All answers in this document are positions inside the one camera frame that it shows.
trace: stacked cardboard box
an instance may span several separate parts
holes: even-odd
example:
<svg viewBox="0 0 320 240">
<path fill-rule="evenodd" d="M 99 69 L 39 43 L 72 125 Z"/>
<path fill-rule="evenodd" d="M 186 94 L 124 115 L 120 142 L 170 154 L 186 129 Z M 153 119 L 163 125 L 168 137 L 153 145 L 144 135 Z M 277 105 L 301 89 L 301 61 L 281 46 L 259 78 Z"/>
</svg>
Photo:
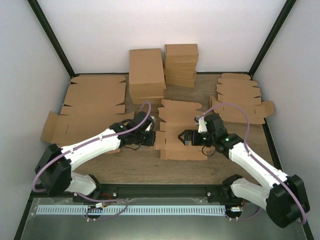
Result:
<svg viewBox="0 0 320 240">
<path fill-rule="evenodd" d="M 211 96 L 210 106 L 221 103 L 236 104 L 247 114 L 251 124 L 264 124 L 264 118 L 275 113 L 274 104 L 271 101 L 261 101 L 261 91 L 258 83 L 251 80 L 247 74 L 223 73 L 218 79 L 216 86 L 218 99 Z M 230 105 L 219 106 L 214 109 L 215 113 L 223 121 L 233 123 L 246 123 L 245 116 L 235 107 Z"/>
<path fill-rule="evenodd" d="M 198 57 L 197 44 L 165 45 L 165 83 L 193 88 Z"/>
<path fill-rule="evenodd" d="M 129 91 L 134 104 L 148 100 L 160 104 L 166 89 L 162 51 L 154 49 L 130 50 Z"/>
<path fill-rule="evenodd" d="M 160 158 L 166 160 L 207 160 L 202 153 L 202 146 L 185 146 L 178 135 L 184 130 L 197 130 L 195 116 L 202 114 L 198 111 L 202 105 L 198 102 L 174 101 L 163 99 L 163 107 L 159 108 L 160 131 L 156 132 L 154 148 L 160 150 Z M 204 152 L 214 148 L 205 148 Z"/>
<path fill-rule="evenodd" d="M 134 112 L 124 114 L 125 105 L 118 105 L 125 101 L 125 79 L 122 75 L 72 78 L 60 115 L 49 112 L 41 139 L 69 146 L 100 134 L 113 123 L 132 119 Z"/>
</svg>

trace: gray floor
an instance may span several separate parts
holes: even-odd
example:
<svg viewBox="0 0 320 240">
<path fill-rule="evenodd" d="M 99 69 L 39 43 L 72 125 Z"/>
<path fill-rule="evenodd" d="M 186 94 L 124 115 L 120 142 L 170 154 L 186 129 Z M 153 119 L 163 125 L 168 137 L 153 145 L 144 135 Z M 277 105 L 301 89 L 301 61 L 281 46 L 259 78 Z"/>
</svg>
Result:
<svg viewBox="0 0 320 240">
<path fill-rule="evenodd" d="M 246 204 L 244 216 L 257 209 Z M 23 240 L 298 240 L 296 226 L 277 227 L 262 211 L 246 221 L 214 216 L 119 216 L 86 222 L 83 216 L 29 215 Z"/>
</svg>

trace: black metal frame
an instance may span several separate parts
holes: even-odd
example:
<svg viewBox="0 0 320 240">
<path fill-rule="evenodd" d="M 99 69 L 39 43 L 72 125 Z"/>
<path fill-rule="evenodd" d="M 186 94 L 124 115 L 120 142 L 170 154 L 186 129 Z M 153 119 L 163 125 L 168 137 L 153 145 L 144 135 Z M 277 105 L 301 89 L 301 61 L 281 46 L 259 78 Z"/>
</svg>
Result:
<svg viewBox="0 0 320 240">
<path fill-rule="evenodd" d="M 67 56 L 65 55 L 55 33 L 53 32 L 44 12 L 42 11 L 39 3 L 37 0 L 27 0 L 39 20 L 43 30 L 45 31 L 47 37 L 49 38 L 52 46 L 54 47 L 56 53 L 58 54 L 61 62 L 63 63 L 66 71 L 70 75 L 71 78 L 76 77 L 80 74 L 101 74 L 101 73 L 75 73 Z M 283 23 L 285 22 L 287 16 L 289 15 L 291 9 L 293 8 L 294 4 L 297 0 L 287 0 L 278 15 L 272 29 L 270 30 L 265 42 L 263 43 L 261 50 L 259 51 L 256 59 L 254 60 L 249 72 L 235 72 L 235 73 L 246 73 L 249 74 L 251 77 L 254 76 L 256 73 L 259 65 L 263 61 L 265 55 L 267 54 L 271 44 L 273 43 L 274 39 L 276 38 L 279 30 L 281 29 Z M 197 72 L 197 74 L 222 74 L 223 72 Z M 108 73 L 108 74 L 128 74 L 127 72 L 122 73 Z M 262 125 L 264 134 L 266 137 L 266 141 L 271 153 L 271 157 L 273 160 L 273 164 L 276 168 L 282 169 L 281 163 L 276 151 L 276 147 L 274 141 L 272 139 L 268 123 L 265 121 L 265 124 Z M 222 196 L 220 195 L 221 192 L 221 185 L 170 185 L 170 184 L 102 184 L 102 188 L 105 189 L 106 192 L 111 193 L 116 191 L 117 197 L 120 198 L 138 198 L 138 197 L 157 197 L 157 198 L 164 198 L 164 197 L 193 197 L 193 198 L 207 198 L 209 202 L 216 202 L 221 203 L 223 205 L 232 205 L 235 202 L 232 200 L 225 201 Z M 45 193 L 35 193 L 31 192 L 29 200 L 26 204 L 26 208 L 24 210 L 20 225 L 17 229 L 15 240 L 21 239 L 24 225 L 27 220 L 27 216 L 32 204 L 33 198 L 47 198 L 48 195 Z M 58 197 L 63 198 L 72 198 L 73 195 L 71 193 L 65 193 L 59 195 Z M 313 236 L 309 227 L 309 224 L 306 223 L 303 226 L 304 232 L 308 240 L 313 240 Z"/>
</svg>

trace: black cable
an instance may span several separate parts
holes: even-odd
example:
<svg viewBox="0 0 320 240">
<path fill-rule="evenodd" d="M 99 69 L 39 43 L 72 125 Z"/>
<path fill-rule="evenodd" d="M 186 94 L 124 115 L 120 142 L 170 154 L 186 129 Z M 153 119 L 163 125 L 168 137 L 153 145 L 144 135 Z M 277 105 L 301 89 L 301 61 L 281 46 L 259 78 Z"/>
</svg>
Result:
<svg viewBox="0 0 320 240">
<path fill-rule="evenodd" d="M 132 150 L 138 150 L 140 147 L 141 147 L 141 144 L 139 144 L 139 146 L 137 148 L 132 148 L 132 147 L 129 147 L 129 146 L 124 146 L 126 149 L 132 149 Z"/>
<path fill-rule="evenodd" d="M 208 157 L 211 157 L 211 156 L 213 156 L 213 155 L 216 153 L 216 149 L 214 149 L 214 151 L 213 151 L 213 153 L 212 153 L 211 155 L 205 154 L 205 153 L 204 153 L 205 147 L 206 147 L 206 146 L 203 146 L 203 148 L 202 148 L 202 150 L 201 150 L 201 152 L 202 152 L 203 155 L 208 156 Z"/>
</svg>

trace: white metal strip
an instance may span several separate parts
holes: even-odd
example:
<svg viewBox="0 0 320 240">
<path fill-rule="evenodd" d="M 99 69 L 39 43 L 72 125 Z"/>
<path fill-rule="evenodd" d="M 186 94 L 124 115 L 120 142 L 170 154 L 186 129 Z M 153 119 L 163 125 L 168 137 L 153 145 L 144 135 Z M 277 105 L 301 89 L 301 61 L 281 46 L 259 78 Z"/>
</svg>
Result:
<svg viewBox="0 0 320 240">
<path fill-rule="evenodd" d="M 124 205 L 109 205 L 102 210 L 95 209 L 89 215 L 114 215 L 124 209 Z M 88 211 L 88 206 L 84 205 L 39 205 L 36 210 L 37 215 L 84 215 Z M 225 216 L 226 207 L 219 205 L 136 205 L 128 206 L 121 215 L 197 215 L 197 216 Z"/>
</svg>

